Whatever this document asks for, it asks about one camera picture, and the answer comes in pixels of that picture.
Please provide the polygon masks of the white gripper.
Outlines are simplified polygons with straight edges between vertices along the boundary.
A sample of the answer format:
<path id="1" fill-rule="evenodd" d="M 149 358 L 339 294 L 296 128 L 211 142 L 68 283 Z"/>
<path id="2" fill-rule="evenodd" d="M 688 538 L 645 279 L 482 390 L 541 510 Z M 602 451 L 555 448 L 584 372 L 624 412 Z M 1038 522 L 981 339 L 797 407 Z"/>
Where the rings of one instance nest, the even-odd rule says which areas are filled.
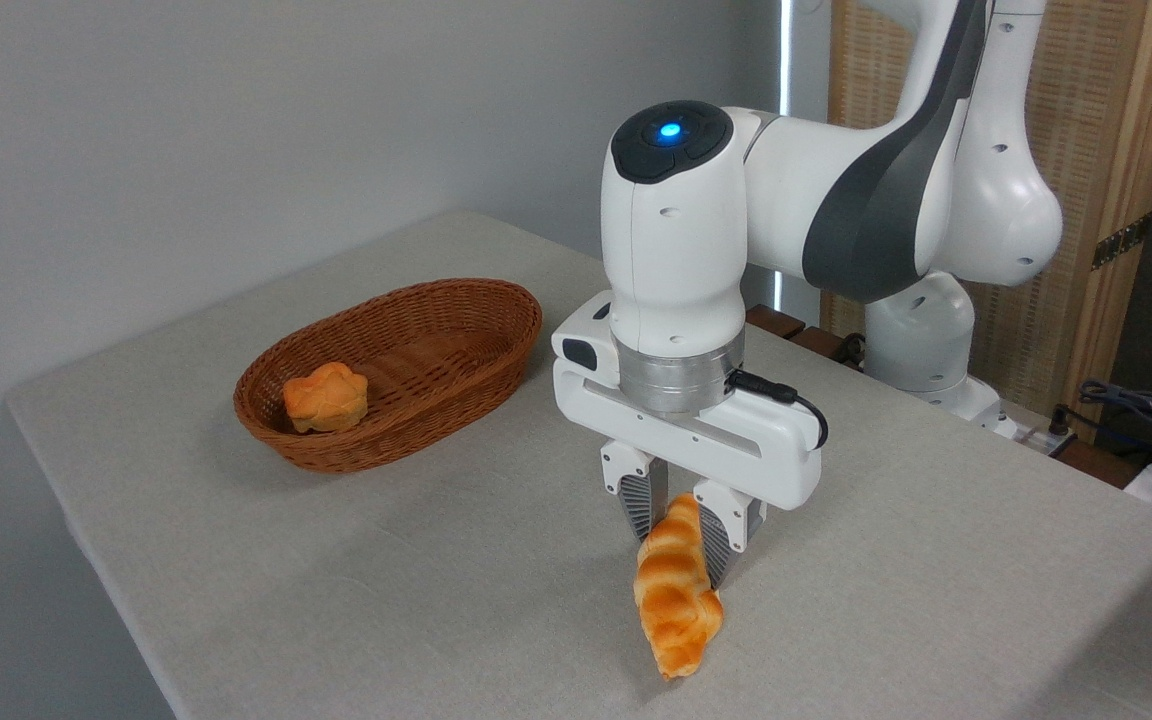
<path id="1" fill-rule="evenodd" d="M 695 415 L 650 414 L 632 404 L 617 386 L 611 300 L 612 291 L 598 293 L 550 338 L 558 356 L 559 410 L 611 438 L 600 450 L 604 486 L 620 498 L 639 543 L 666 518 L 668 462 L 707 478 L 695 484 L 692 495 L 710 588 L 717 591 L 765 520 L 765 503 L 791 510 L 812 495 L 820 479 L 819 423 L 801 406 L 745 389 Z"/>

